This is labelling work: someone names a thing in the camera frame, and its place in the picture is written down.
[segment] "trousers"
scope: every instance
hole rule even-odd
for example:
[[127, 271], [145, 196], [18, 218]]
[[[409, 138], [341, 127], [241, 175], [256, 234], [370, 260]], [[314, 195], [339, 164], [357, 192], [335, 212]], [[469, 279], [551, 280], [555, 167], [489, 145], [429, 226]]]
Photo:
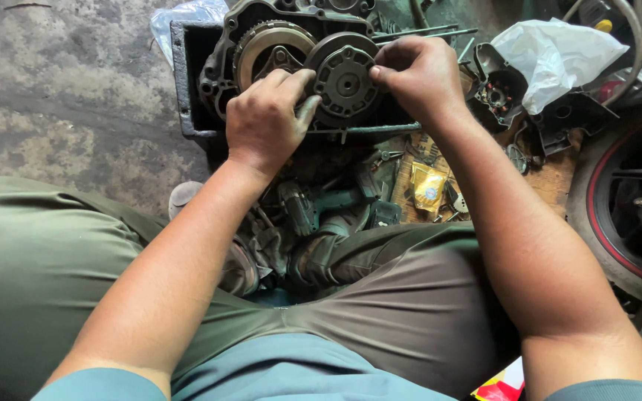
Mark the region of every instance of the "trousers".
[[[36, 394], [103, 294], [164, 226], [101, 196], [0, 177], [0, 400]], [[216, 290], [173, 389], [222, 351], [275, 333], [318, 335], [452, 397], [519, 356], [471, 224], [395, 225], [328, 243], [315, 251], [316, 268], [348, 287], [290, 307]]]

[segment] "white plastic bag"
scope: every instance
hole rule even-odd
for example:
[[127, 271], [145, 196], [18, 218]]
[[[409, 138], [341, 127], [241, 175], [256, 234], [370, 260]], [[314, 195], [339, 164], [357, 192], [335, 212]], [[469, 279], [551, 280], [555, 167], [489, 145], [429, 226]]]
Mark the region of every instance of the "white plastic bag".
[[173, 66], [173, 47], [170, 22], [176, 20], [218, 22], [222, 26], [229, 8], [224, 0], [194, 0], [178, 4], [172, 9], [157, 9], [150, 17], [150, 30], [163, 50], [170, 67]]
[[492, 45], [529, 83], [522, 99], [529, 114], [593, 81], [629, 49], [608, 33], [555, 18], [515, 23]]

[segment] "man's right hand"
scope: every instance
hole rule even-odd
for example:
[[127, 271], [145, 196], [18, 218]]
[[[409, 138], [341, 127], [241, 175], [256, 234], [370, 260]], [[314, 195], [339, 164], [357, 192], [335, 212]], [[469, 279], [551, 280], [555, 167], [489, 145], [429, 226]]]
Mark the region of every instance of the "man's right hand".
[[370, 77], [389, 89], [419, 123], [472, 118], [464, 103], [457, 54], [441, 38], [406, 36], [380, 49]]

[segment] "wooden board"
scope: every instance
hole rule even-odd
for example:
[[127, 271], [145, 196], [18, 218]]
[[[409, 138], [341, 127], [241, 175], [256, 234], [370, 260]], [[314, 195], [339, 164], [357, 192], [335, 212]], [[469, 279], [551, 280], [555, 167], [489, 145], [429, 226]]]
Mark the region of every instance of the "wooden board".
[[[516, 127], [508, 130], [506, 133], [500, 133], [495, 139], [501, 144], [505, 144], [507, 138], [513, 137]], [[425, 156], [438, 155], [433, 167], [449, 174], [450, 183], [455, 190], [459, 192], [457, 182], [452, 175], [447, 161], [440, 154], [432, 139], [424, 132], [410, 134], [410, 142]], [[566, 215], [566, 199], [568, 189], [571, 186], [571, 179], [574, 176], [575, 162], [578, 151], [575, 148], [566, 149], [562, 152], [550, 155], [544, 166], [539, 170], [530, 170], [526, 175], [526, 181], [539, 194], [541, 199], [548, 203], [558, 215], [562, 218]], [[410, 173], [412, 163], [415, 157], [408, 151], [402, 158], [400, 169], [397, 176], [396, 185], [393, 188], [391, 201], [400, 205], [402, 209], [401, 223], [432, 223], [437, 214], [415, 208], [413, 200], [413, 189], [410, 183]], [[452, 215], [450, 210], [440, 212], [443, 215], [442, 221]], [[468, 220], [468, 215], [460, 215], [462, 220]]]

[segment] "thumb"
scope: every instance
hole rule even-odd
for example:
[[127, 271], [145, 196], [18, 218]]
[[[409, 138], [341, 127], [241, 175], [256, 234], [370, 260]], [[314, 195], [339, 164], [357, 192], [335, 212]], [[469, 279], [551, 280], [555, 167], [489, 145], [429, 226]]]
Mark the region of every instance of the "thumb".
[[393, 68], [383, 66], [373, 66], [370, 69], [370, 78], [381, 87], [388, 87], [388, 80], [391, 79], [398, 71]]
[[304, 101], [296, 114], [297, 132], [306, 134], [309, 124], [314, 118], [316, 107], [321, 104], [321, 96], [311, 96]]

